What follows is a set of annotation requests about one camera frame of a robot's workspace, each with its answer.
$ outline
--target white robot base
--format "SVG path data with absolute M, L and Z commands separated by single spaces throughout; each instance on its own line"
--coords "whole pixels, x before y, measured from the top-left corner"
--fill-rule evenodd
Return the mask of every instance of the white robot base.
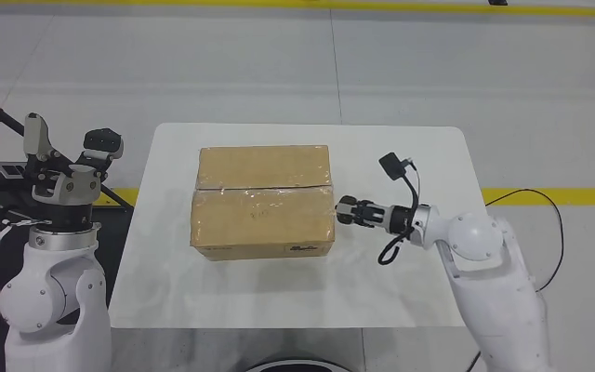
M 350 372 L 339 365 L 331 363 L 289 359 L 277 362 L 269 362 L 264 365 L 256 366 L 246 372 Z

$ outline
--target white robotic arm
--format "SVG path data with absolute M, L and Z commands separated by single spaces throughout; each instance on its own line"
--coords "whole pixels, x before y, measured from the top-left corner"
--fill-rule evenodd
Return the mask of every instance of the white robotic arm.
M 92 130 L 73 163 L 52 147 L 40 115 L 27 115 L 23 132 L 26 165 L 0 164 L 0 176 L 31 191 L 44 223 L 31 227 L 23 268 L 0 291 L 0 313 L 10 325 L 7 371 L 107 372 L 112 335 L 107 285 L 95 258 L 100 224 L 91 211 L 124 143 L 110 129 Z M 58 323 L 79 308 L 75 325 Z
M 396 166 L 402 177 L 411 163 L 394 159 L 388 166 Z M 387 164 L 382 165 L 391 175 Z M 342 197 L 337 204 L 337 219 L 345 224 L 382 227 L 424 249 L 437 246 L 456 305 L 489 372 L 554 372 L 544 303 L 536 293 L 514 231 L 504 219 L 470 213 L 443 219 L 435 206 L 418 206 L 414 201 L 411 208 L 386 207 L 352 196 Z M 462 271 L 452 252 L 470 261 L 499 258 L 501 263 Z

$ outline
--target brown cardboard box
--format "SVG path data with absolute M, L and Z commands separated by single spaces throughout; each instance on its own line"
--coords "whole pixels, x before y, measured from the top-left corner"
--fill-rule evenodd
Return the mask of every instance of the brown cardboard box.
M 334 213 L 326 146 L 201 150 L 191 245 L 210 260 L 325 256 Z

